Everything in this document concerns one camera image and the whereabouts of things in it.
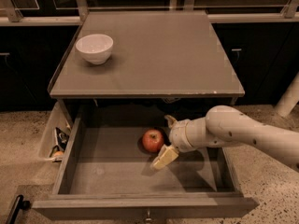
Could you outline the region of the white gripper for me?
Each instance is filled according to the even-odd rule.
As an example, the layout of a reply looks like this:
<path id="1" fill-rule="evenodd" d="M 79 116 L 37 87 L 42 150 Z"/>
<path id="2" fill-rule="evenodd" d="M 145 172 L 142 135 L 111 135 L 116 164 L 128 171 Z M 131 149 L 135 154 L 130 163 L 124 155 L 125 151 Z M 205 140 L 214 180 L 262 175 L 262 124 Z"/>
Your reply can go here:
<path id="1" fill-rule="evenodd" d="M 163 145 L 158 156 L 153 160 L 150 168 L 158 171 L 174 161 L 179 152 L 189 152 L 191 145 L 186 135 L 186 128 L 189 122 L 188 119 L 177 121 L 171 115 L 165 115 L 167 126 L 170 129 L 169 141 L 172 146 Z"/>

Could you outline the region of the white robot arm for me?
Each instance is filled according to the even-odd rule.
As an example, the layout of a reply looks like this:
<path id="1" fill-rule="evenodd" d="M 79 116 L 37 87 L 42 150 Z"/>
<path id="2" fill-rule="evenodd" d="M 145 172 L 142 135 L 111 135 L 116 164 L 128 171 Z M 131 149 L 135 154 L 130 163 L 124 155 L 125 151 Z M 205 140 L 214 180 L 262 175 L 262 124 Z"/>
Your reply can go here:
<path id="1" fill-rule="evenodd" d="M 180 153 L 203 147 L 228 147 L 237 143 L 257 148 L 273 159 L 298 171 L 299 133 L 263 124 L 237 109 L 217 105 L 204 118 L 176 120 L 166 115 L 170 145 L 163 145 L 152 162 L 154 170 L 161 170 Z"/>

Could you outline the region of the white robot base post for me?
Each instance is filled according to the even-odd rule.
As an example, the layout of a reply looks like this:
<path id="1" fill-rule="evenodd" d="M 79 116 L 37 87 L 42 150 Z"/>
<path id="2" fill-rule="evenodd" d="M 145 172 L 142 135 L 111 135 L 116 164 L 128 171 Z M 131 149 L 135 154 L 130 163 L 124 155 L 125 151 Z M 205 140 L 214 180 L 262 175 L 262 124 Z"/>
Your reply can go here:
<path id="1" fill-rule="evenodd" d="M 299 72 L 275 106 L 281 117 L 287 117 L 299 102 Z"/>

